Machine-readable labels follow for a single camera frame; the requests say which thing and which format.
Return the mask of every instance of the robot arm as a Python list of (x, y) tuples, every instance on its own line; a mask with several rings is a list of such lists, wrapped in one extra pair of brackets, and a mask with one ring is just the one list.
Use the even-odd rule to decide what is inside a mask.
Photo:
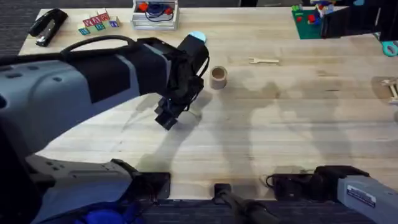
[[(71, 50), (120, 39), (117, 49)], [(176, 49), (150, 38), (95, 37), (57, 54), (0, 60), (1, 223), (38, 223), (97, 203), (167, 198), (169, 173), (140, 173), (112, 159), (105, 164), (33, 155), (79, 123), (132, 98), (163, 96), (156, 121), (170, 129), (203, 89), (204, 43), (187, 36)]]
[[(71, 52), (104, 39), (122, 39), (129, 45)], [(192, 62), (203, 65), (208, 57), (200, 40), (188, 36), (184, 42), (205, 49), (205, 55), (191, 57), (186, 49), (182, 52), (157, 39), (136, 43), (105, 36), (77, 43), (59, 54), (5, 60), (7, 65), (0, 73), (1, 126), (18, 154), (26, 157), (99, 113), (135, 97), (159, 93), (167, 99), (167, 108), (180, 109), (162, 115), (166, 121), (173, 119), (171, 124), (161, 123), (170, 129), (203, 88), (199, 68), (193, 68)]]

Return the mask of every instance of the sticker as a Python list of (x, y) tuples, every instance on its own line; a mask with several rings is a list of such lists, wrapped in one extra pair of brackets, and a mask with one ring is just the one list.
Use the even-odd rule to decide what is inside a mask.
[(353, 187), (351, 185), (347, 186), (347, 194), (349, 196), (352, 196), (361, 202), (365, 203), (366, 205), (369, 205), (370, 207), (376, 207), (376, 198), (373, 195), (370, 195), (362, 190), (357, 189), (356, 187)]

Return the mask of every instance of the toy blocks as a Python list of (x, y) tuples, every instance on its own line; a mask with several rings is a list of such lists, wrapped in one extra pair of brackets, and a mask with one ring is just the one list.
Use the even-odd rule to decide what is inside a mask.
[(101, 30), (120, 27), (121, 23), (117, 16), (109, 16), (106, 9), (100, 9), (96, 14), (86, 15), (83, 23), (79, 24), (78, 31), (82, 35), (97, 33)]

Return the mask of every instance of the black stapler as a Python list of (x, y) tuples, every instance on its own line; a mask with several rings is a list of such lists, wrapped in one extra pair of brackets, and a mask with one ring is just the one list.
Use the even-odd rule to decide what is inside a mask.
[(29, 34), (36, 37), (36, 45), (48, 46), (67, 17), (68, 14), (62, 10), (52, 9), (38, 18), (29, 29)]

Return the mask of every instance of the wooden table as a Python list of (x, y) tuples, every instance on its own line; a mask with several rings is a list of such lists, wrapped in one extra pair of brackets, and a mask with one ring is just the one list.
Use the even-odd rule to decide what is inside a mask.
[[(48, 48), (28, 37), (20, 54), (58, 52), (87, 38), (76, 27), (92, 11), (66, 9), (70, 17)], [(195, 114), (183, 113), (171, 131), (154, 121), (159, 96), (147, 95), (71, 129), (40, 155), (118, 158), (141, 171), (169, 170), (171, 198), (210, 198), (217, 182), (231, 183), (243, 197), (271, 198), (261, 175), (325, 164), (356, 166), (398, 189), (397, 108), (380, 85), (396, 77), (398, 61), (384, 56), (372, 35), (300, 40), (290, 8), (182, 9), (178, 31), (133, 30), (130, 9), (108, 12), (123, 26), (104, 34), (158, 37), (177, 46), (189, 32), (204, 32), (210, 68), (225, 66), (228, 84), (220, 91), (206, 84)], [(281, 63), (251, 65), (248, 57)]]

